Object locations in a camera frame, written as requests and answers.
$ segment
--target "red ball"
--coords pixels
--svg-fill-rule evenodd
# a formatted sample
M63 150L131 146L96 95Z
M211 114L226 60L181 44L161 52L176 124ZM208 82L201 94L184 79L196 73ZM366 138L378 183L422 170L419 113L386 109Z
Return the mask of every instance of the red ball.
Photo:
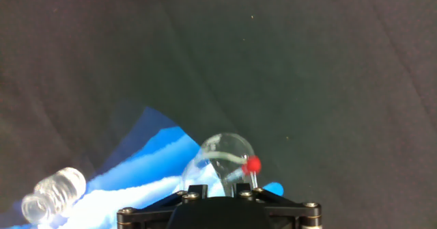
M242 166L242 170L245 174L251 172L258 174L261 171L261 161L257 156L251 156L247 159L247 163Z

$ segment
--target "transparent plastic container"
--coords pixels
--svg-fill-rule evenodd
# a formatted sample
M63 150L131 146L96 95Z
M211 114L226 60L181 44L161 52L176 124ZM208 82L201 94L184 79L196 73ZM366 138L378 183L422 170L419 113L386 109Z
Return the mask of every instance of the transparent plastic container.
M23 198L21 210L32 224L49 224L56 215L65 213L85 193L85 177L78 170L66 167L41 180Z
M253 157L257 159L252 146L238 134L214 135L187 165L179 188L186 191L190 185L208 185L209 197L232 196L235 183L249 183L255 188L261 166L256 160L257 170L247 169Z

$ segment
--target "black metal bracket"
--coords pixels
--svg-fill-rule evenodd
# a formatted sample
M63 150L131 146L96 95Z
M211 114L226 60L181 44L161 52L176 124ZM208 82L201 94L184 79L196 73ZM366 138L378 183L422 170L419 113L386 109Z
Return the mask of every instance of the black metal bracket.
M197 206L202 200L217 201L217 198L208 198L207 194L207 185L191 185L188 191L179 191L143 209L123 208L117 213L118 229L167 228L177 207L183 204ZM317 203L296 203L265 189L251 190L250 184L236 184L233 199L261 208L274 224L322 228L322 207Z

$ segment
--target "screw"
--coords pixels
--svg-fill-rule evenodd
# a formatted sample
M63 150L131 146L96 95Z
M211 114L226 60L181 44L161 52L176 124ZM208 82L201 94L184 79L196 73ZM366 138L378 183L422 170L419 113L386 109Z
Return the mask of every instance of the screw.
M197 192L188 192L187 194L182 196L185 199L189 200L195 200L199 197L199 194Z
M135 210L135 208L122 208L120 210L118 210L118 213L125 213L125 214L130 214Z
M319 204L317 204L315 202L304 202L303 205L308 207L308 208L314 208L314 207L319 206Z
M238 195L242 196L243 198L247 198L252 195L252 191L240 191Z

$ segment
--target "bottle neck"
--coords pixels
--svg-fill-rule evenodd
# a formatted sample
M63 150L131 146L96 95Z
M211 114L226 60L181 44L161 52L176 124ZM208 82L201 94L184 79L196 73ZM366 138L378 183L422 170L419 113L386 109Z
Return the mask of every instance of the bottle neck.
M25 196L21 208L25 218L33 224L50 223L55 209L51 199L41 193Z

